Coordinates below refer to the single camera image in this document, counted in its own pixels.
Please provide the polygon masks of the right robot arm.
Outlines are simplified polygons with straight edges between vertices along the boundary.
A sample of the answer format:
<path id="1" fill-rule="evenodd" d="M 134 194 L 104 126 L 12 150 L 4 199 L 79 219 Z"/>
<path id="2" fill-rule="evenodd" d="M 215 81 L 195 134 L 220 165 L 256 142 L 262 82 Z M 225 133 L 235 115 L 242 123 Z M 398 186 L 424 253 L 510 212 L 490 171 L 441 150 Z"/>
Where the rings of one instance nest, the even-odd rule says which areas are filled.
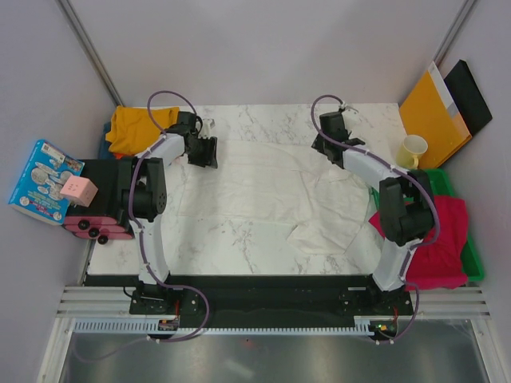
<path id="1" fill-rule="evenodd" d="M 363 140 L 351 138 L 342 110 L 320 115 L 315 128 L 318 135 L 312 148 L 378 192 L 384 243 L 372 273 L 377 287 L 366 293 L 365 301 L 371 312 L 384 314 L 394 305 L 392 290 L 405 284 L 417 247 L 439 224 L 428 175 L 396 168 L 372 153 Z"/>

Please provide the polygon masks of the white t shirt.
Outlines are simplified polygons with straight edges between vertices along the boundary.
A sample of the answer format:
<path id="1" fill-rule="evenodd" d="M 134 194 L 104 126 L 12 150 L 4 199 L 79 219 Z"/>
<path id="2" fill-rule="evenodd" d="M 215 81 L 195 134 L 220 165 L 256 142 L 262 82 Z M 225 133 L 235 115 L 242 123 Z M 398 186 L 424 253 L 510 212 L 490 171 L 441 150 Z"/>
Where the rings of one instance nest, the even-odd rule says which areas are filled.
<path id="1" fill-rule="evenodd" d="M 366 221 L 366 184 L 312 148 L 221 141 L 217 161 L 191 167 L 180 215 L 289 224 L 288 243 L 309 255 L 344 253 Z"/>

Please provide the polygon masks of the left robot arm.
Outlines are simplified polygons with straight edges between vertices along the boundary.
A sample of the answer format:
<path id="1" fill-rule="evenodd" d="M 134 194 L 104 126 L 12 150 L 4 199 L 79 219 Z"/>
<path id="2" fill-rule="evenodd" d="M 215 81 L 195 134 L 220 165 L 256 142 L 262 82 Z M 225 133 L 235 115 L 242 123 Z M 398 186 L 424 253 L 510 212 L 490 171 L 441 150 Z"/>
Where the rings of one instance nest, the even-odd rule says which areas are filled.
<path id="1" fill-rule="evenodd" d="M 138 246 L 139 280 L 160 285 L 170 275 L 164 259 L 161 218 L 167 206 L 165 169 L 186 156 L 191 165 L 217 168 L 217 138 L 213 119 L 178 113 L 177 123 L 165 129 L 148 148 L 119 160 L 117 199 L 129 218 Z"/>

